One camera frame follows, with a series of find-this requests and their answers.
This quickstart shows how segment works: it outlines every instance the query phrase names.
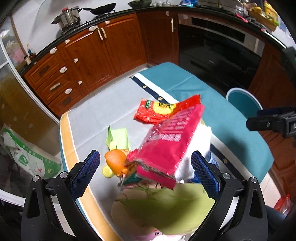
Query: pressure cooker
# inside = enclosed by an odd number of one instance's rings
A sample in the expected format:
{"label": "pressure cooker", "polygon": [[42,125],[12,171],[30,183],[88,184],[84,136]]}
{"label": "pressure cooker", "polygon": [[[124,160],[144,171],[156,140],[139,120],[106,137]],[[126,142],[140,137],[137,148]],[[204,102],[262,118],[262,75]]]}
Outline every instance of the pressure cooker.
{"label": "pressure cooker", "polygon": [[59,24],[60,29],[64,32],[80,23],[79,7],[64,8],[62,13],[55,17],[52,24]]}

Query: black countertop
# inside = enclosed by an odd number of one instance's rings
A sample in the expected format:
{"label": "black countertop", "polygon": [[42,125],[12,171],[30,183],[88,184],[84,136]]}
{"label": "black countertop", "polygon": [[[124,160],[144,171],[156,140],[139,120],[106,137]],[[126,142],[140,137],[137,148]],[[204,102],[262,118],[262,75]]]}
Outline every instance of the black countertop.
{"label": "black countertop", "polygon": [[45,54],[49,53],[49,51],[56,47],[61,42],[65,41],[69,37],[75,35],[76,33],[85,30],[91,26],[97,25],[101,22],[117,18],[123,15],[132,14],[132,13],[139,13],[139,12],[153,12],[153,11],[172,11],[172,12],[186,12],[186,13],[204,13],[204,14],[211,14],[216,15],[222,18],[225,18],[227,20],[233,21],[234,23],[240,24],[245,28],[249,28],[254,33],[262,36],[264,39],[266,39],[267,42],[272,44],[273,46],[276,46],[279,49],[282,49],[283,46],[275,39],[267,35],[265,32],[263,32],[259,27],[257,27],[255,24],[252,23],[245,23],[240,18],[235,17],[230,12],[223,12],[219,9],[208,9],[208,8],[202,8],[202,7],[148,7],[148,8],[141,8],[141,9],[127,9],[120,12],[115,12],[107,16],[102,16],[101,18],[89,21],[85,24],[80,25],[79,27],[69,31],[67,34],[62,35],[61,37],[57,38],[55,41],[50,43],[48,46],[46,46],[43,50],[41,50],[36,58],[28,65],[26,66],[21,72],[20,75],[24,76],[24,74],[36,63],[38,60],[40,60]]}

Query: glass door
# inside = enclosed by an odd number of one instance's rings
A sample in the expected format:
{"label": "glass door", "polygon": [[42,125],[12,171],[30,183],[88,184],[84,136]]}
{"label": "glass door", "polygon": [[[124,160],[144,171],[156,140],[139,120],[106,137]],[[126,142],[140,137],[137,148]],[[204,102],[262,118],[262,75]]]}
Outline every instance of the glass door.
{"label": "glass door", "polygon": [[25,85],[2,39],[0,44],[0,199],[23,205],[34,175],[62,171],[58,119]]}

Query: built-in oven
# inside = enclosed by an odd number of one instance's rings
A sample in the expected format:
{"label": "built-in oven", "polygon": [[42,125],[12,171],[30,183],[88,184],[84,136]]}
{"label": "built-in oven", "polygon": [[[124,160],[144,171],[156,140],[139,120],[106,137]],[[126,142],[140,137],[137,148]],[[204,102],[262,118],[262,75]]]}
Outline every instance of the built-in oven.
{"label": "built-in oven", "polygon": [[231,25],[179,14],[180,67],[223,96],[248,89],[258,69],[264,42]]}

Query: cabinet door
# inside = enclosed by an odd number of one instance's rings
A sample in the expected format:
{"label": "cabinet door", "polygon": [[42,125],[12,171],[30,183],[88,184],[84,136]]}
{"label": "cabinet door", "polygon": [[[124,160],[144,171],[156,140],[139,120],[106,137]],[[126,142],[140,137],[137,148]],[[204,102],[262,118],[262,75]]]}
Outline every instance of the cabinet door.
{"label": "cabinet door", "polygon": [[[249,87],[263,108],[296,106],[296,89],[280,62],[280,51],[265,43],[259,68]],[[271,174],[281,195],[290,193],[291,197],[296,198],[296,189],[292,185],[296,179],[293,139],[284,139],[281,134],[271,131],[260,131],[260,134],[274,157]]]}
{"label": "cabinet door", "polygon": [[73,79],[86,94],[116,77],[108,51],[99,38],[98,30],[84,30],[58,46],[69,66]]}
{"label": "cabinet door", "polygon": [[147,61],[152,65],[172,62],[179,65],[178,16],[175,12],[138,14]]}
{"label": "cabinet door", "polygon": [[130,14],[100,24],[117,75],[146,63],[146,56],[136,14]]}

